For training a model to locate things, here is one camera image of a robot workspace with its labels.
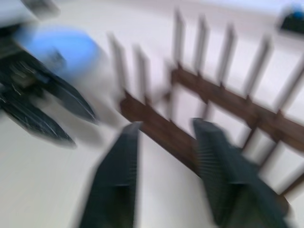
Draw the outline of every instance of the black object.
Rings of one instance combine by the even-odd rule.
[[[293,13],[290,13],[284,18],[280,29],[304,34],[304,18],[295,17]]]
[[[286,228],[271,189],[214,124],[194,119],[199,176],[221,228]]]
[[[0,108],[30,133],[57,142],[72,143],[73,140],[67,133],[36,108],[30,98],[43,98],[44,91],[48,91],[67,110],[87,121],[95,123],[95,113],[74,87],[18,47],[8,34],[7,37],[0,38]],[[55,54],[54,65],[64,64],[58,53]]]
[[[98,166],[80,228],[132,228],[140,122],[125,127]]]

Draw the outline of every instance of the white floor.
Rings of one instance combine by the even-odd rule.
[[[164,60],[171,59],[174,5],[179,4],[187,21],[184,50],[185,65],[191,68],[196,37],[196,19],[206,15],[211,27],[204,71],[214,80],[225,25],[232,21],[239,35],[237,49],[229,72],[227,86],[242,94],[248,69],[262,35],[273,37],[274,51],[263,79],[254,92],[256,102],[273,108],[279,91],[291,75],[304,51],[303,41],[277,35],[273,28],[276,18],[256,14],[240,14],[224,8],[176,0],[176,3],[138,0],[78,0],[62,3],[61,15],[41,23],[41,26],[67,25],[85,30],[110,57],[108,32],[115,34],[125,46],[128,59],[130,91],[138,95],[136,67],[132,48],[141,45],[150,59],[150,90],[164,89],[167,84]],[[68,149],[36,139],[20,129],[8,117],[2,116],[0,128],[0,227],[69,228],[76,227],[86,188],[94,167],[110,148],[120,129],[128,122],[115,110],[117,87],[113,70],[107,60],[76,87],[91,101],[102,119],[99,126],[78,120],[56,104],[44,110],[75,137],[77,148]],[[288,116],[303,121],[304,90],[288,107]],[[180,89],[177,97],[176,123],[189,133],[189,119],[199,116],[202,104],[197,97]],[[231,140],[241,144],[247,128],[235,118],[218,109],[211,120],[229,133]],[[262,137],[259,146],[267,142]],[[257,147],[248,157],[258,158]],[[289,175],[304,164],[300,153],[282,145],[277,160],[262,178],[274,189],[289,179]],[[141,175],[137,227],[213,227],[208,208],[200,191],[196,175],[142,134]],[[296,227],[304,226],[302,214],[304,194],[288,198],[292,205],[290,219]]]

